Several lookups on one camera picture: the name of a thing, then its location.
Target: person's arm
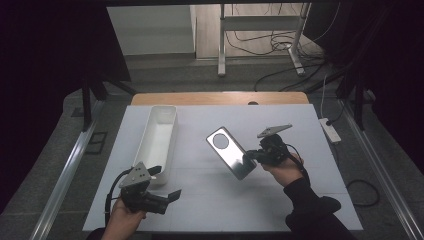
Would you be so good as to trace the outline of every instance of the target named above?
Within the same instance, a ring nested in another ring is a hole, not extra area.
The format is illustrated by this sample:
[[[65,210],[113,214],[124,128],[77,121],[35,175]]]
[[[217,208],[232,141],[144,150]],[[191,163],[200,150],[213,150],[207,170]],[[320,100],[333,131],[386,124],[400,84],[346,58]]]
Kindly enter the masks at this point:
[[[286,217],[286,224],[295,235],[302,239],[355,239],[333,214],[341,208],[340,203],[329,197],[319,198],[290,159],[276,167],[265,164],[262,167],[274,176],[292,200],[293,211]]]
[[[131,212],[125,207],[121,198],[113,205],[112,214],[106,228],[94,230],[87,240],[125,240],[137,230],[141,220],[146,218],[146,212]]]

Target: white plastic container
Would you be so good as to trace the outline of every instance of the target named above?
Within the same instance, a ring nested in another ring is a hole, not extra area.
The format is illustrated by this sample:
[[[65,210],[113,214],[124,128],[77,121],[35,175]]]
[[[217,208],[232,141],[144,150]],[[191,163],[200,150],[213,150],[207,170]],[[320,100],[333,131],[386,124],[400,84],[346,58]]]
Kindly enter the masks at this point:
[[[150,181],[166,184],[174,157],[178,118],[175,106],[153,106],[133,166],[142,161],[147,169],[161,166],[162,171]]]

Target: hand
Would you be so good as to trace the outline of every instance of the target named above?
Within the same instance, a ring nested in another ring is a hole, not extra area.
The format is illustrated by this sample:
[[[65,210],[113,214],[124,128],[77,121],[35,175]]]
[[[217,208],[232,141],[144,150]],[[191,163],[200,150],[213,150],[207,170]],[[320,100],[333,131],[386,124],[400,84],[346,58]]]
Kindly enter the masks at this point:
[[[297,160],[300,159],[297,154],[291,153],[291,155]],[[277,182],[283,187],[286,187],[293,181],[303,177],[299,168],[289,158],[285,159],[280,165],[275,167],[267,164],[261,164],[261,166],[265,171],[270,172],[274,176],[275,180],[277,180]]]
[[[128,239],[136,230],[142,219],[146,218],[146,212],[132,213],[125,207],[121,198],[113,205],[112,214],[106,226],[103,240]]]

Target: plate hole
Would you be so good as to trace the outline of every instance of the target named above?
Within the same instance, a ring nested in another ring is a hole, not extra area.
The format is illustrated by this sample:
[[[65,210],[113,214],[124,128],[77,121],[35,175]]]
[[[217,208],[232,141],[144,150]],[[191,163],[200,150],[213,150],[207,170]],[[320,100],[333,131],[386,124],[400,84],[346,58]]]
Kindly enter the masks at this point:
[[[213,144],[219,149],[225,149],[228,147],[228,138],[224,134],[216,134],[213,137]]]

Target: white tabletop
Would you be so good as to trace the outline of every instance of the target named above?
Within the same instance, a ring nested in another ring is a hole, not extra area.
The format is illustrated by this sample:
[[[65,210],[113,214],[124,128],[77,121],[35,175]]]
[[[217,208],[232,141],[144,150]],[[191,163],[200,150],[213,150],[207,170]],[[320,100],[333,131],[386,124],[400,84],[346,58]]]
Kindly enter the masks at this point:
[[[104,227],[104,203],[114,179],[131,167],[147,123],[150,106],[129,106],[87,216],[83,230]],[[225,126],[245,150],[259,149],[256,135],[266,127],[291,123],[280,134],[305,160],[312,188],[340,201],[336,216],[350,230],[361,230],[349,194],[325,135],[310,104],[251,106],[177,106],[178,133],[171,175],[166,185],[149,187],[166,196],[182,189],[165,215],[148,213],[138,230],[151,232],[278,232],[292,204],[283,187],[258,166],[237,180],[206,142]]]

